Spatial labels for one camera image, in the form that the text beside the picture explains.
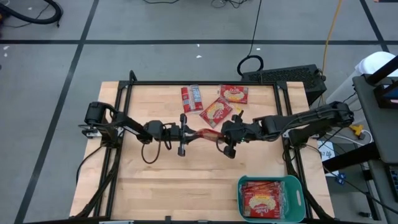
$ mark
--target wooden tabletop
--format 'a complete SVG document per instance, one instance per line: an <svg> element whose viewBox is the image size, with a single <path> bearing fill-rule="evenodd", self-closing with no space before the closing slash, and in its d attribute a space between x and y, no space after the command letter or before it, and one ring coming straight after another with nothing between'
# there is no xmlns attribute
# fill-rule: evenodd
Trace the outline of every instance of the wooden tabletop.
<svg viewBox="0 0 398 224"><path fill-rule="evenodd" d="M117 82L103 82L98 101L113 105L117 86ZM133 86L128 115L141 124L156 119L163 123L179 124L180 114L183 113L181 87ZM217 90L218 86L200 86L205 108L217 99ZM288 91L293 113L308 110L302 83L288 83ZM280 97L286 114L281 91ZM271 86L249 86L249 103L232 105L235 109L226 119L238 113L237 107L244 110L245 123L251 123L255 117L277 114ZM187 118L187 124L192 129L210 128L198 114L187 114ZM220 129L220 124L215 127L217 131ZM308 144L317 147L314 140L309 140ZM99 138L89 139L85 156L99 145ZM286 175L280 139L239 144L236 146L235 159L227 158L217 151L215 143L204 139L186 146L185 157L177 155L177 142L172 145L172 150L168 151L162 144L159 159L149 165L141 159L142 144L131 133L125 135L112 219L164 220L165 216L170 215L173 220L241 221L236 205L238 179L242 175ZM157 146L158 143L153 142L144 149L148 161L155 157ZM103 149L95 154L81 168L71 215L80 212L98 188L104 152ZM323 209L334 217L319 153L304 148L301 155L309 191ZM103 198L105 205L108 192L104 193ZM104 213L105 206L102 206L101 214Z"/></svg>

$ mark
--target red object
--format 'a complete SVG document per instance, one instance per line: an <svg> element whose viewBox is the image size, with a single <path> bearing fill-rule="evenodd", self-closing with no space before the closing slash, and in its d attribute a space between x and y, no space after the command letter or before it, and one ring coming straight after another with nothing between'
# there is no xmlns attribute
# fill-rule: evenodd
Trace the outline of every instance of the red object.
<svg viewBox="0 0 398 224"><path fill-rule="evenodd" d="M221 133L211 130L211 129L208 129L208 128L201 129L201 130L197 131L195 134L200 136L201 138L204 138L204 139L207 139L207 140L213 141L213 142L216 142L216 141L223 142L224 141L224 136Z"/></svg>
<svg viewBox="0 0 398 224"><path fill-rule="evenodd" d="M207 107L200 116L212 127L214 128L218 123L220 123L230 112L232 107L222 99L218 98L209 107Z"/></svg>
<svg viewBox="0 0 398 224"><path fill-rule="evenodd" d="M184 113L200 111L203 109L198 85L181 88L182 106Z"/></svg>
<svg viewBox="0 0 398 224"><path fill-rule="evenodd" d="M246 184L243 190L244 216L280 219L281 193L279 182Z"/></svg>
<svg viewBox="0 0 398 224"><path fill-rule="evenodd" d="M243 86L221 85L220 97L231 103L248 103L249 88Z"/></svg>

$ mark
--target black floor stripe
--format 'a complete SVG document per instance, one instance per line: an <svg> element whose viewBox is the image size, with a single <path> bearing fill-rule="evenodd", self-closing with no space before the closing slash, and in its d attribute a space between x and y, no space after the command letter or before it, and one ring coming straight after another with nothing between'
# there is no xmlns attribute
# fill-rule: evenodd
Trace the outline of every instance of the black floor stripe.
<svg viewBox="0 0 398 224"><path fill-rule="evenodd" d="M157 44L250 44L251 40L86 40L98 45L157 45ZM324 45L325 40L255 40L263 45ZM377 40L331 40L330 45L377 45Z"/></svg>
<svg viewBox="0 0 398 224"><path fill-rule="evenodd" d="M366 17L368 17L369 23L371 24L371 27L373 29L374 34L377 37L377 40L380 41L381 49L385 52L390 52L388 50L388 47L386 43L384 42L383 36L380 33L379 28L377 27L376 21L374 20L372 13L368 7L368 4L366 4L365 0L359 0L361 2L362 8L365 11Z"/></svg>
<svg viewBox="0 0 398 224"><path fill-rule="evenodd" d="M0 44L80 44L80 40L0 40Z"/></svg>
<svg viewBox="0 0 398 224"><path fill-rule="evenodd" d="M398 40L390 41L397 45ZM82 40L0 40L0 44L80 44ZM91 45L250 44L251 40L83 40ZM324 45L325 40L255 40L262 45ZM331 40L330 45L382 45L378 40Z"/></svg>
<svg viewBox="0 0 398 224"><path fill-rule="evenodd" d="M50 144L51 144L51 140L53 138L54 132L55 132L55 128L57 127L57 123L58 123L58 120L61 115L63 104L67 97L68 90L69 90L70 84L72 82L73 75L75 74L75 70L76 70L77 64L80 59L81 51L83 50L84 40L87 38L88 30L90 29L91 22L93 21L93 17L94 17L94 14L95 14L95 11L96 11L96 8L98 5L98 1L99 0L93 1L93 5L92 5L90 13L88 15L85 28L84 28L83 33L80 38L81 41L76 49L75 56L73 56L73 60L70 65L68 75L65 79L65 83L63 84L62 91L61 91L60 97L58 99L57 106L55 107L55 111L52 116L49 129L47 130L47 134L45 135L44 142L43 142L42 148L39 153L39 158L36 161L32 176L30 177L30 181L26 188L24 198L22 199L21 205L18 209L17 217L14 221L14 224L21 224L24 222L26 212L29 208L29 204L30 204L30 201L32 200L32 196L35 191L37 181L39 180L40 173L42 171L45 158L46 158L47 153L50 148Z"/></svg>

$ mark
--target keyboard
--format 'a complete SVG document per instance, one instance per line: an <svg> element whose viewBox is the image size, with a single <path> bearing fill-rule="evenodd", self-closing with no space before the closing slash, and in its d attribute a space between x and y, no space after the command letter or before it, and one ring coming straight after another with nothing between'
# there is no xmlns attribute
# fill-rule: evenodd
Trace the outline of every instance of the keyboard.
<svg viewBox="0 0 398 224"><path fill-rule="evenodd" d="M386 166L387 178L396 202L398 202L398 166Z"/></svg>

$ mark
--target teal plastic basket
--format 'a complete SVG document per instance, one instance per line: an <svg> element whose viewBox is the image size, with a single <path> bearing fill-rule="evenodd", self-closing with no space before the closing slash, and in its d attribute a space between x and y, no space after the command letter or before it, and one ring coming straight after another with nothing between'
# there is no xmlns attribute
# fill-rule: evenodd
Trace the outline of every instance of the teal plastic basket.
<svg viewBox="0 0 398 224"><path fill-rule="evenodd" d="M272 218L249 218L243 216L243 203L240 193L242 184L247 181L281 181L285 182L285 193L287 199L287 207L284 211L283 219L272 219ZM298 223L304 219L305 216L305 205L303 189L301 188L300 181L292 176L287 175L285 177L248 177L243 176L238 181L238 210L239 214L244 220L251 223Z"/></svg>

